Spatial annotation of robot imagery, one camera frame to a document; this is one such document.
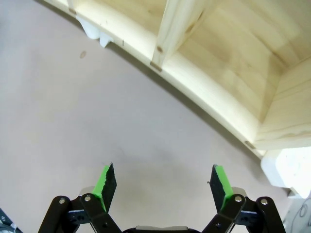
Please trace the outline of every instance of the black cable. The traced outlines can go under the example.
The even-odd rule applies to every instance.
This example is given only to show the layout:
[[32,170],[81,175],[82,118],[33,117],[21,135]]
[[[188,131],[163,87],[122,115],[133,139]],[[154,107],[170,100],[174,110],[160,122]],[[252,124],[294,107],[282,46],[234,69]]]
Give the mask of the black cable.
[[[306,204],[307,201],[311,200],[311,198],[305,199],[305,201],[302,203],[301,207],[299,208],[299,210],[297,211],[293,221],[292,221],[292,227],[291,227],[291,233],[293,233],[293,228],[294,228],[294,221],[296,219],[296,217],[299,214],[299,217],[305,217],[307,212],[308,212],[308,205]],[[311,226],[311,217],[310,220],[308,222],[308,226]]]

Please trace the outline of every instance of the green gripper pad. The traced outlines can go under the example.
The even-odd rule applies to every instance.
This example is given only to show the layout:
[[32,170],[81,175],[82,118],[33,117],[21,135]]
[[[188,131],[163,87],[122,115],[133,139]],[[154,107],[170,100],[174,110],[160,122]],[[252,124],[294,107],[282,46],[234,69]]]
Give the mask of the green gripper pad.
[[213,166],[209,184],[215,201],[216,210],[219,212],[225,206],[226,201],[234,194],[222,166]]
[[113,165],[105,166],[92,194],[101,200],[103,209],[108,213],[117,187]]

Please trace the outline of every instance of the wooden board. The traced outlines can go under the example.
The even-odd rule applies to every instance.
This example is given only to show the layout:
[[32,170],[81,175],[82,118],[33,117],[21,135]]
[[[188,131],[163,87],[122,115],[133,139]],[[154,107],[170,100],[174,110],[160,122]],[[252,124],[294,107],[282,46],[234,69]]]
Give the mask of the wooden board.
[[277,93],[257,135],[256,147],[307,147],[311,141],[311,58],[281,77]]
[[[311,146],[309,135],[297,132],[299,125],[309,127],[308,102],[292,94],[289,104],[277,103],[286,77],[307,70],[299,67],[311,56],[310,1],[46,1],[111,36],[257,156],[270,148]],[[291,90],[301,85],[296,82]],[[301,117],[282,118],[292,111]]]

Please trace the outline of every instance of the metal screw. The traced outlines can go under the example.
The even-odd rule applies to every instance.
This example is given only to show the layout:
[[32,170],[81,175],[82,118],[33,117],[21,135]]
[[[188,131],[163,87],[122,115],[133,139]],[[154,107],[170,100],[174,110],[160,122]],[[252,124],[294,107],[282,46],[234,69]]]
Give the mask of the metal screw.
[[241,201],[242,201],[242,198],[241,198],[240,196],[236,196],[236,197],[234,198],[234,200],[237,201],[237,202],[241,202]]
[[86,196],[86,197],[84,198],[84,200],[85,200],[85,201],[89,201],[89,200],[91,200],[91,197],[90,197],[90,196]]
[[65,198],[61,198],[61,199],[59,200],[59,203],[60,203],[60,204],[64,204],[65,201],[66,201]]
[[263,205],[267,205],[268,204],[268,201],[266,199],[261,199],[260,201]]

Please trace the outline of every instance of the wall surface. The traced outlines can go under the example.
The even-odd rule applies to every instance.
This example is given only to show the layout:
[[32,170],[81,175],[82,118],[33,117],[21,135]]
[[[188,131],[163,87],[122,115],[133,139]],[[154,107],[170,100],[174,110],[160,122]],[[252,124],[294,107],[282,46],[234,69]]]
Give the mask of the wall surface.
[[202,230],[216,214],[213,164],[251,199],[270,196],[286,214],[286,191],[269,185],[236,138],[70,20],[36,1],[0,1],[0,207],[24,232],[39,229],[53,197],[76,198],[110,162],[118,183],[110,213],[123,230]]

